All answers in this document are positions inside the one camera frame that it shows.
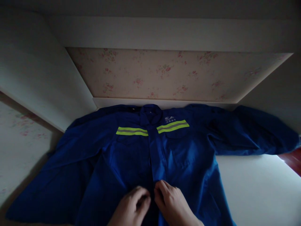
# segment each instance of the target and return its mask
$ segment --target printed logo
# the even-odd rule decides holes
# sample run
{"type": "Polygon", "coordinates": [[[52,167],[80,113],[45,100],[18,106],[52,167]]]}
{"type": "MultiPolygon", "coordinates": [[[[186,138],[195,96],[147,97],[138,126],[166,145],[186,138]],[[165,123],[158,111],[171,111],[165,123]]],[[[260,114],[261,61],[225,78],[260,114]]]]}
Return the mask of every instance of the printed logo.
{"type": "Polygon", "coordinates": [[[176,121],[176,119],[173,116],[171,116],[171,117],[165,117],[165,121],[166,121],[166,123],[169,123],[169,122],[176,121]]]}

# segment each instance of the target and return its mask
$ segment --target hand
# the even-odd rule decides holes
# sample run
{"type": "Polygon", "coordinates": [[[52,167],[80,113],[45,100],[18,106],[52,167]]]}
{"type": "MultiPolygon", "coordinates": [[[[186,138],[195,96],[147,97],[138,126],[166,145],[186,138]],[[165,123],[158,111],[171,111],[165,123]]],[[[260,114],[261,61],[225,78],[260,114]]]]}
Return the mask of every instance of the hand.
{"type": "Polygon", "coordinates": [[[181,190],[164,180],[158,181],[155,185],[155,202],[171,226],[204,226],[191,211],[181,190]]]}
{"type": "Polygon", "coordinates": [[[140,226],[150,207],[150,193],[138,186],[118,204],[108,226],[140,226]]]}

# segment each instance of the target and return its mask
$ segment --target white surface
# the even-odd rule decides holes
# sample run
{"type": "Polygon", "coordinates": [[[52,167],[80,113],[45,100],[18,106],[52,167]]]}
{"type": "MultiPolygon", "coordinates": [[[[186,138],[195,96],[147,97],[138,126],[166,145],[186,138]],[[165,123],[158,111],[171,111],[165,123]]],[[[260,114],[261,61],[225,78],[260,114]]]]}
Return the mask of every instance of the white surface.
{"type": "Polygon", "coordinates": [[[2,93],[0,125],[1,206],[63,133],[2,93]]]}
{"type": "Polygon", "coordinates": [[[96,109],[67,51],[36,13],[0,8],[0,90],[65,131],[96,109]]]}
{"type": "Polygon", "coordinates": [[[238,104],[279,117],[301,134],[301,54],[295,53],[238,104]]]}
{"type": "Polygon", "coordinates": [[[65,47],[301,51],[299,20],[171,19],[47,16],[65,47]]]}
{"type": "Polygon", "coordinates": [[[2,0],[46,14],[69,16],[212,19],[299,19],[297,1],[287,0],[2,0]]]}
{"type": "Polygon", "coordinates": [[[278,156],[217,156],[237,226],[300,226],[301,177],[278,156]]]}
{"type": "Polygon", "coordinates": [[[114,105],[135,105],[143,106],[146,104],[158,105],[161,109],[182,108],[189,104],[206,104],[214,107],[221,107],[227,110],[234,110],[236,104],[201,102],[201,101],[185,101],[185,100],[150,100],[150,99],[122,99],[122,98],[93,98],[97,108],[110,107],[114,105]]]}

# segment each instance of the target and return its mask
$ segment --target blue work jacket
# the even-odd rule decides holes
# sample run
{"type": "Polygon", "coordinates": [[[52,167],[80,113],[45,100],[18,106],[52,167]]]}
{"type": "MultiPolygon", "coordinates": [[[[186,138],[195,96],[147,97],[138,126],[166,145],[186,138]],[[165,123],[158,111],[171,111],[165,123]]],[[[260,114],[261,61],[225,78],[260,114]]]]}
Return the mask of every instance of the blue work jacket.
{"type": "Polygon", "coordinates": [[[167,225],[153,193],[166,180],[204,225],[235,225],[215,156],[282,154],[299,145],[298,134],[278,118],[244,106],[103,108],[70,125],[6,217],[107,225],[121,198],[140,185],[152,197],[143,225],[167,225]]]}

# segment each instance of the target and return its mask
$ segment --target red object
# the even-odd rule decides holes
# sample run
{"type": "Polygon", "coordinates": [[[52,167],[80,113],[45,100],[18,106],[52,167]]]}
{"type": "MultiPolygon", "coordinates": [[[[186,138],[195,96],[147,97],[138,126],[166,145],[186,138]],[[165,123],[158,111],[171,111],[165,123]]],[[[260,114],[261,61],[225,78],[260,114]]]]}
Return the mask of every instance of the red object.
{"type": "Polygon", "coordinates": [[[301,148],[278,156],[301,177],[301,148]]]}

